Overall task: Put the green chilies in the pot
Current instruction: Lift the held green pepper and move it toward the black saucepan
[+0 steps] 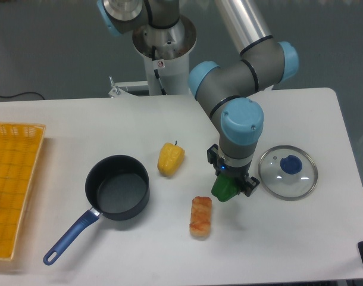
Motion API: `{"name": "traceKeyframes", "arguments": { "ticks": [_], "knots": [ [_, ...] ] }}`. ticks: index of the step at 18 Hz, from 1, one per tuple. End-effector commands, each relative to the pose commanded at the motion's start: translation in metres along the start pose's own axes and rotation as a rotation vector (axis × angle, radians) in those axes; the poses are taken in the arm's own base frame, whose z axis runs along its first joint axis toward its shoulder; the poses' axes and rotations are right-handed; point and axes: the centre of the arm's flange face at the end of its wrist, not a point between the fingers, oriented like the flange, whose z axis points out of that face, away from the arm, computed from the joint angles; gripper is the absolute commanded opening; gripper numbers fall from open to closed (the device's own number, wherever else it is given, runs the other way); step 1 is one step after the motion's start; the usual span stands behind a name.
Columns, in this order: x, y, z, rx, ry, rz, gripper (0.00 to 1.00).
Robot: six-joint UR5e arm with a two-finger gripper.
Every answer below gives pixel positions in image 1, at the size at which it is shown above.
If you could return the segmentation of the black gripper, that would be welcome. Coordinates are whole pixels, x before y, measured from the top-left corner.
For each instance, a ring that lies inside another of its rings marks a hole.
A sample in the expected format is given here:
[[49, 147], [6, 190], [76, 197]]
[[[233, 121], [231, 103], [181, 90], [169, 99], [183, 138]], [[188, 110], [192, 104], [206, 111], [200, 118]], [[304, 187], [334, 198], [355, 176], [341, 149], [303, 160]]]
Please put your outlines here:
[[237, 179], [239, 191], [250, 197], [257, 189], [260, 181], [255, 177], [249, 177], [249, 168], [251, 160], [230, 159], [225, 157], [218, 158], [218, 145], [213, 144], [207, 150], [208, 163], [216, 167], [216, 175], [225, 175], [229, 178]]

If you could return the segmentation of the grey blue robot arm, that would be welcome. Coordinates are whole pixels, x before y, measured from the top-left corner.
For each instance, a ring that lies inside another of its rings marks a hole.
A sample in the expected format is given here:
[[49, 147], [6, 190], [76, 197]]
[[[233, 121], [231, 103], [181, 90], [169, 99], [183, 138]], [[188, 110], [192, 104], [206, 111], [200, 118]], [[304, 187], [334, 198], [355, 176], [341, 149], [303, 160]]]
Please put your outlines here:
[[249, 168], [264, 114], [250, 97], [296, 74], [295, 48], [275, 41], [254, 1], [217, 1], [240, 60], [225, 69], [213, 61], [190, 68], [196, 28], [180, 13], [178, 1], [98, 1], [97, 6], [111, 34], [132, 33], [149, 93], [192, 94], [215, 126], [219, 143], [207, 151], [217, 175], [212, 195], [222, 202], [251, 195], [259, 185]]

